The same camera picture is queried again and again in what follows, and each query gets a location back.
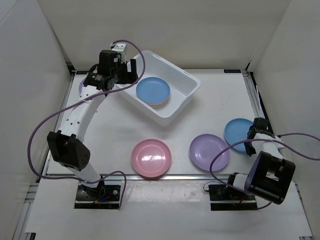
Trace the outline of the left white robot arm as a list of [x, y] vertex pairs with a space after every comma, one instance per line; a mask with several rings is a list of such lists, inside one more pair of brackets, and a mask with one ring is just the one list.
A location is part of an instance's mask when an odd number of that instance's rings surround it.
[[117, 42], [111, 44], [110, 50], [100, 52], [98, 63], [89, 69], [82, 82], [80, 104], [72, 108], [58, 131], [51, 131], [47, 136], [53, 160], [70, 170], [94, 200], [104, 197], [105, 187], [102, 176], [89, 163], [91, 152], [84, 145], [84, 137], [108, 92], [116, 84], [132, 85], [138, 79], [137, 62], [131, 59], [130, 67], [127, 67], [125, 49], [125, 43]]

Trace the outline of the blue plate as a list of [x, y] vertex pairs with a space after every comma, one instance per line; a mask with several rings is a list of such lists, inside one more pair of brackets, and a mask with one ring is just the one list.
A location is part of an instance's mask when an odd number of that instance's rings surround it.
[[165, 80], [159, 77], [147, 77], [138, 82], [136, 95], [146, 104], [157, 105], [170, 97], [171, 88]]
[[253, 122], [246, 118], [230, 120], [224, 128], [224, 138], [229, 145], [247, 139], [247, 133]]

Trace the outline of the orange yellow plate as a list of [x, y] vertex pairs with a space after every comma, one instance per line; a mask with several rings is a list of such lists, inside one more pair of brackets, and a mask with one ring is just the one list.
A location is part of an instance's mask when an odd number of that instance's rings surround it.
[[155, 107], [155, 108], [156, 107], [160, 107], [160, 106], [165, 105], [169, 101], [169, 99], [170, 99], [170, 96], [163, 102], [155, 103], [155, 104], [147, 103], [147, 105], [150, 106], [150, 107]]

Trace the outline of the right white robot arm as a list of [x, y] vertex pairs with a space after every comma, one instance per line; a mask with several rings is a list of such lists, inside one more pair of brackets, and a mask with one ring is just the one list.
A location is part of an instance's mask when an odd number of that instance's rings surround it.
[[257, 117], [247, 132], [244, 143], [247, 155], [257, 155], [248, 174], [238, 172], [229, 176], [224, 193], [230, 200], [243, 192], [280, 205], [290, 187], [296, 165], [280, 153], [283, 141], [268, 130], [270, 121]]

